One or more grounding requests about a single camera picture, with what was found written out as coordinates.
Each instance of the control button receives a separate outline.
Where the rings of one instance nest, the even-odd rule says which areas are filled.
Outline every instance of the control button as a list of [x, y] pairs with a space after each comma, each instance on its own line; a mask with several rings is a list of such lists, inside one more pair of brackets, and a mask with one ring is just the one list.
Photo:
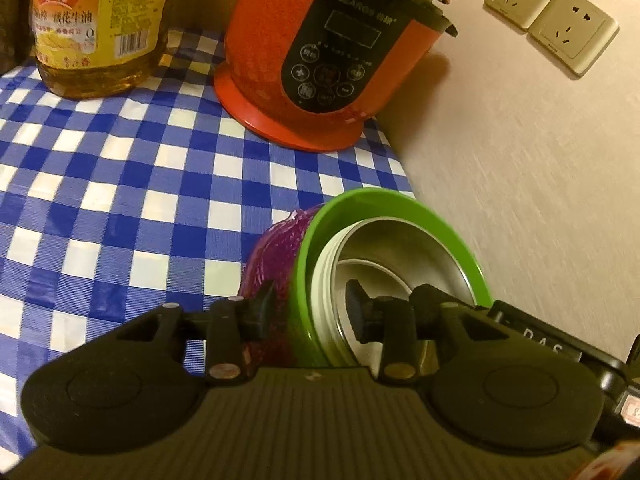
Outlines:
[[353, 94], [353, 85], [351, 83], [340, 83], [338, 88], [335, 89], [335, 93], [338, 97], [349, 97]]
[[309, 43], [300, 49], [300, 57], [302, 61], [314, 63], [320, 59], [320, 51], [313, 43]]
[[364, 67], [362, 65], [350, 66], [347, 70], [347, 77], [352, 81], [358, 81], [364, 77]]
[[321, 86], [333, 86], [340, 81], [340, 70], [335, 65], [322, 63], [314, 70], [314, 81]]
[[298, 95], [303, 99], [311, 99], [316, 95], [316, 87], [311, 83], [302, 83], [302, 85], [298, 87]]
[[302, 63], [294, 65], [291, 69], [291, 76], [296, 81], [306, 81], [309, 79], [309, 69]]
[[321, 90], [318, 93], [318, 104], [321, 106], [328, 106], [334, 102], [335, 96], [327, 90]]

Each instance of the green bowl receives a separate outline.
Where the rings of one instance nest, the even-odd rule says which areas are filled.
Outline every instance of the green bowl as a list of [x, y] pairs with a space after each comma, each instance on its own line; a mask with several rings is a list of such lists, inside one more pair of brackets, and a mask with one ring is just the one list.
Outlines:
[[308, 305], [308, 288], [322, 248], [341, 229], [377, 216], [401, 218], [429, 232], [457, 260], [476, 303], [491, 306], [491, 294], [478, 262], [456, 232], [436, 213], [397, 191], [373, 187], [353, 189], [332, 199], [316, 214], [294, 263], [289, 285], [288, 332], [298, 366], [330, 366], [318, 341]]

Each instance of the black device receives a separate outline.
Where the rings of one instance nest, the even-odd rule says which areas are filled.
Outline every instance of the black device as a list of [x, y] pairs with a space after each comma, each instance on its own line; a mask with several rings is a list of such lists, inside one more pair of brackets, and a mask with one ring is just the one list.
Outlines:
[[[500, 301], [431, 285], [369, 298], [355, 280], [346, 295], [357, 339], [383, 343], [376, 380], [363, 367], [250, 376], [242, 343], [268, 336], [271, 283], [206, 312], [164, 304], [32, 374], [21, 407], [38, 447], [6, 477], [566, 480], [640, 438], [621, 414], [640, 338], [624, 364]], [[189, 339], [207, 342], [204, 376], [182, 366]], [[418, 340], [436, 350], [427, 376]]]

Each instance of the rice cooker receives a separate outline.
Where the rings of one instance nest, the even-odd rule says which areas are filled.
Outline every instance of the rice cooker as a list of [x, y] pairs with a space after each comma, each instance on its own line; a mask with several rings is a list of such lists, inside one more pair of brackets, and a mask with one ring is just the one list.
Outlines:
[[434, 2], [238, 0], [216, 94], [247, 128], [285, 146], [353, 145], [443, 32]]

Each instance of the cooking oil bottle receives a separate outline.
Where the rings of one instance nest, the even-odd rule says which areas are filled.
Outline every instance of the cooking oil bottle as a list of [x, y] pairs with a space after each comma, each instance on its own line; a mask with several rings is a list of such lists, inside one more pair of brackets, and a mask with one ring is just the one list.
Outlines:
[[164, 53], [170, 8], [171, 0], [33, 0], [42, 80], [71, 99], [140, 84]]

